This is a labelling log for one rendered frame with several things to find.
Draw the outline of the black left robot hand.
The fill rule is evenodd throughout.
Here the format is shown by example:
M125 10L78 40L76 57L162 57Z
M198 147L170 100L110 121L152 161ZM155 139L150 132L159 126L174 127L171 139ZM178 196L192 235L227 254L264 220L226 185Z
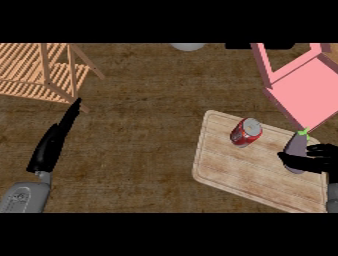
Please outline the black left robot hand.
M79 115L81 99L72 103L63 118L59 123L54 123L48 128L37 148L34 150L32 158L26 167L26 171L51 172L59 160L65 139L71 131L75 119Z

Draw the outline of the pink cardboard box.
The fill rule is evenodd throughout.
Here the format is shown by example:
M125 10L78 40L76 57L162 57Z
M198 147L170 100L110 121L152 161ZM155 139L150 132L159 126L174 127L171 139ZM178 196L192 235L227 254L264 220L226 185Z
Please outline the pink cardboard box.
M310 50L277 70L263 43L251 44L264 82L264 94L296 130L311 132L338 113L338 64L325 55L329 43Z

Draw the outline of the pale wooden cutting board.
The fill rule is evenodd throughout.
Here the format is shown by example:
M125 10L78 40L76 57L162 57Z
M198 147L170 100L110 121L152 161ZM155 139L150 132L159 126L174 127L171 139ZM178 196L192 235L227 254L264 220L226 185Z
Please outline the pale wooden cutting board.
M198 182L291 213L325 213L328 175L294 174L277 153L294 132L263 124L263 135L245 148L230 134L240 117L205 112L192 175Z

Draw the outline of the purple eggplant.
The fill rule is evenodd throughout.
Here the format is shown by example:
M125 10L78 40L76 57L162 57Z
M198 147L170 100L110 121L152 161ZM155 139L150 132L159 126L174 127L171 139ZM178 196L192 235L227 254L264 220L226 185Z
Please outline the purple eggplant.
M291 156L296 156L296 157L305 157L307 156L307 143L308 143L308 134L307 134L307 130L299 130L291 140L286 143L283 152L291 155ZM283 164L285 168L294 173L294 174L302 174L304 170L294 168L292 167L292 163L286 162Z

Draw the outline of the wooden slatted rack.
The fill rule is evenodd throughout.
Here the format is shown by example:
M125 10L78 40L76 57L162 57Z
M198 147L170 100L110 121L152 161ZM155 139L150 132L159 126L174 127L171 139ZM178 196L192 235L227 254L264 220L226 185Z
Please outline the wooden slatted rack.
M72 104L90 71L105 78L75 44L0 43L0 95Z

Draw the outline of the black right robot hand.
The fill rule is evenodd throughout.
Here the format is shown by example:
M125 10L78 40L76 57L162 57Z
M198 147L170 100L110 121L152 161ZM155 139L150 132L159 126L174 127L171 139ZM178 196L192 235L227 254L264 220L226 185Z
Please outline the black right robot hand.
M305 157L285 152L279 152L277 156L288 167L317 174L326 172L329 183L338 183L338 146L316 144L307 147Z

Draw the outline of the red soda can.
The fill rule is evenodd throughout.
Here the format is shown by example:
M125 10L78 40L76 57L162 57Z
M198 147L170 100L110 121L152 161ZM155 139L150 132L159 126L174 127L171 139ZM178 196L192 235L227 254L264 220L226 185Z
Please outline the red soda can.
M233 144L243 148L246 147L263 135L263 127L257 119L245 118L230 133L230 140Z

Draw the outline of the pale grey round object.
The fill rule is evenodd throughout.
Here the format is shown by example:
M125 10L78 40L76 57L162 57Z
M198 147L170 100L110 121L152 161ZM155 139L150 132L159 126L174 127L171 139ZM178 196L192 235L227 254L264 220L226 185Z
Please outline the pale grey round object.
M203 43L172 43L171 46L181 51L196 51L205 44Z

